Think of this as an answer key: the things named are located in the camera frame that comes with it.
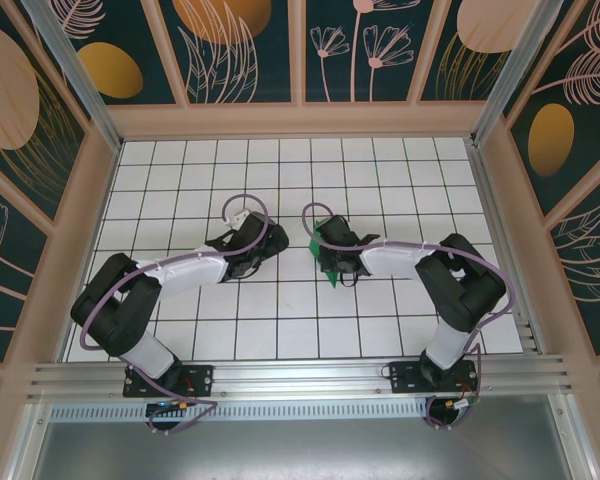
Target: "gray metal surface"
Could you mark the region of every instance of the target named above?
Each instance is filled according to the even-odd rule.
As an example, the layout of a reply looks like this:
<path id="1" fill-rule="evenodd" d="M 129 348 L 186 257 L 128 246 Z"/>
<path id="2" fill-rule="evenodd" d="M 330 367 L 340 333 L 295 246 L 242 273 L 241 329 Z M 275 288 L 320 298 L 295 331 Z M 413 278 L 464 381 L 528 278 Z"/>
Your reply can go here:
<path id="1" fill-rule="evenodd" d="M 488 398 L 457 431 L 421 419 L 49 426 L 39 480 L 570 479 L 546 399 Z"/>

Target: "purple cable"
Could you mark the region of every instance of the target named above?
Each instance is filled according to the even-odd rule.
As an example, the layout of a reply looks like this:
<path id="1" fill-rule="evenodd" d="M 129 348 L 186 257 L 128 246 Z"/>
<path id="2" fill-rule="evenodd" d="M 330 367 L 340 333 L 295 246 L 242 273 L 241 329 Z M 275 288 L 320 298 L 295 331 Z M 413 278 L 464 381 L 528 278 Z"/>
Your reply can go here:
<path id="1" fill-rule="evenodd" d="M 251 194 L 248 194 L 248 193 L 239 193 L 237 195 L 232 196 L 231 198 L 229 198 L 224 203 L 224 205 L 222 206 L 222 218 L 226 218 L 225 214 L 226 214 L 226 211 L 227 211 L 227 206 L 231 202 L 233 202 L 234 200 L 236 200 L 238 198 L 250 198 L 252 200 L 255 200 L 256 203 L 258 203 L 258 205 L 260 205 L 260 207 L 262 208 L 262 213 L 264 214 L 264 226 L 263 226 L 262 230 L 260 231 L 260 233 L 258 234 L 258 237 L 253 242 L 251 242 L 246 247 L 239 248 L 238 250 L 234 250 L 232 252 L 211 252 L 211 251 L 207 251 L 207 252 L 185 253 L 183 255 L 178 255 L 176 257 L 171 257 L 171 258 L 167 258 L 165 260 L 161 260 L 159 262 L 152 263 L 152 264 L 147 265 L 145 267 L 142 267 L 142 268 L 139 268 L 137 270 L 134 270 L 133 272 L 129 273 L 128 275 L 125 275 L 123 278 L 121 278 L 120 280 L 118 280 L 107 291 L 107 293 L 104 294 L 104 296 L 98 301 L 98 303 L 96 303 L 96 306 L 94 307 L 94 309 L 91 311 L 91 313 L 87 317 L 87 320 L 84 322 L 84 325 L 82 326 L 82 332 L 80 333 L 80 346 L 82 348 L 84 348 L 85 350 L 102 350 L 102 347 L 100 347 L 100 346 L 87 345 L 87 334 L 89 332 L 89 328 L 91 327 L 91 324 L 95 320 L 95 318 L 98 315 L 98 313 L 100 313 L 100 310 L 105 305 L 105 303 L 107 303 L 107 301 L 111 297 L 113 297 L 113 295 L 120 289 L 120 287 L 122 287 L 126 283 L 130 282 L 131 280 L 133 280 L 138 275 L 142 275 L 143 273 L 146 273 L 148 271 L 156 270 L 156 269 L 165 267 L 165 266 L 170 265 L 172 263 L 181 262 L 183 260 L 189 260 L 191 258 L 201 258 L 201 257 L 229 257 L 229 256 L 232 256 L 232 255 L 240 255 L 242 253 L 248 252 L 253 247 L 255 247 L 256 245 L 258 245 L 260 243 L 260 241 L 264 238 L 264 236 L 267 233 L 267 227 L 268 227 L 268 224 L 269 224 L 269 212 L 267 210 L 267 206 L 262 202 L 262 200 L 260 200 L 258 197 L 254 196 L 254 195 L 251 195 Z M 122 360 L 124 360 L 125 363 L 130 368 L 133 368 L 136 372 L 138 372 L 138 375 L 140 375 L 149 385 L 151 385 L 153 388 L 155 388 L 159 392 L 163 393 L 164 395 L 166 395 L 168 397 L 173 397 L 173 398 L 175 398 L 177 400 L 180 400 L 180 401 L 183 401 L 183 402 L 194 401 L 195 403 L 199 403 L 199 404 L 211 405 L 209 408 L 207 408 L 206 410 L 204 410 L 201 414 L 199 414 L 198 416 L 196 416 L 194 419 L 189 420 L 186 423 L 180 424 L 177 427 L 172 428 L 170 430 L 171 433 L 178 433 L 178 432 L 181 432 L 182 430 L 190 427 L 191 425 L 193 425 L 194 423 L 196 423 L 200 418 L 202 418 L 203 416 L 207 415 L 208 413 L 210 413 L 213 409 L 215 409 L 218 406 L 218 402 L 214 402 L 212 400 L 199 400 L 199 399 L 196 399 L 196 398 L 185 397 L 185 396 L 182 396 L 182 395 L 178 395 L 177 393 L 171 392 L 171 391 L 163 388 L 162 386 L 158 385 L 158 383 L 156 383 L 151 377 L 149 377 L 146 373 L 144 373 L 140 368 L 138 368 L 135 365 L 133 365 L 132 363 L 126 361 L 124 358 L 122 358 Z M 162 432 L 161 430 L 157 430 L 153 426 L 153 419 L 155 418 L 155 415 L 159 414 L 159 413 L 161 413 L 161 412 L 157 411 L 151 417 L 149 417 L 149 426 L 153 429 L 154 433 Z M 164 435 L 168 435 L 169 434 L 168 432 L 169 431 L 163 432 L 163 434 Z"/>
<path id="2" fill-rule="evenodd" d="M 375 243 L 370 243 L 368 245 L 363 245 L 363 246 L 358 246 L 358 247 L 341 247 L 339 245 L 331 245 L 331 244 L 323 241 L 321 238 L 317 237 L 313 233 L 311 228 L 309 228 L 309 225 L 307 224 L 307 210 L 309 210 L 312 207 L 323 208 L 331 216 L 333 216 L 333 211 L 327 205 L 325 205 L 323 203 L 319 203 L 319 202 L 311 202 L 302 209 L 302 226 L 304 227 L 305 231 L 311 237 L 311 240 L 316 242 L 318 245 L 328 248 L 330 250 L 337 250 L 337 251 L 341 251 L 341 252 L 361 252 L 363 250 L 369 250 L 371 248 L 379 248 L 379 247 L 407 247 L 407 248 L 419 248 L 421 250 L 439 250 L 441 252 L 450 253 L 452 255 L 459 255 L 461 257 L 465 257 L 475 263 L 478 263 L 479 265 L 482 265 L 485 268 L 488 268 L 489 270 L 494 272 L 496 275 L 498 275 L 498 277 L 500 277 L 502 279 L 504 284 L 507 286 L 507 293 L 509 294 L 509 301 L 502 308 L 502 310 L 494 313 L 493 315 L 491 315 L 488 318 L 485 318 L 483 321 L 479 322 L 478 325 L 476 325 L 476 328 L 473 330 L 471 335 L 469 335 L 469 338 L 467 339 L 467 342 L 465 343 L 464 348 L 463 348 L 464 353 L 470 354 L 470 353 L 477 351 L 477 354 L 478 354 L 478 372 L 477 372 L 478 373 L 478 388 L 476 389 L 476 393 L 479 394 L 480 393 L 480 385 L 481 385 L 481 374 L 482 374 L 482 371 L 481 371 L 481 369 L 482 369 L 481 348 L 480 348 L 480 344 L 478 343 L 473 349 L 471 349 L 471 344 L 473 343 L 473 340 L 476 338 L 478 333 L 480 333 L 480 331 L 484 327 L 486 327 L 488 324 L 490 324 L 494 320 L 502 317 L 506 312 L 509 311 L 509 309 L 511 309 L 511 307 L 513 307 L 513 304 L 516 301 L 516 292 L 515 292 L 515 288 L 513 286 L 513 283 L 511 282 L 511 279 L 509 278 L 509 276 L 506 273 L 504 273 L 502 270 L 500 270 L 498 267 L 496 267 L 495 265 L 492 265 L 491 263 L 487 262 L 484 258 L 478 257 L 476 255 L 465 252 L 463 250 L 458 250 L 457 248 L 445 247 L 444 245 L 431 245 L 431 244 L 427 244 L 427 243 L 414 243 L 414 242 L 401 242 L 401 241 L 375 242 Z M 444 425 L 442 422 L 439 422 L 435 418 L 431 417 L 429 412 L 431 409 L 431 404 L 433 403 L 433 401 L 435 399 L 436 399 L 436 397 L 434 395 L 433 397 L 430 397 L 427 400 L 427 406 L 426 406 L 426 410 L 425 410 L 425 413 L 426 413 L 425 421 L 432 427 L 435 427 L 437 425 L 439 427 L 440 426 L 448 427 L 447 429 L 451 430 L 451 426 Z M 454 425 L 458 426 L 462 422 L 464 422 L 467 419 L 467 417 L 469 416 L 468 415 L 469 411 L 467 411 L 459 420 L 454 422 Z"/>

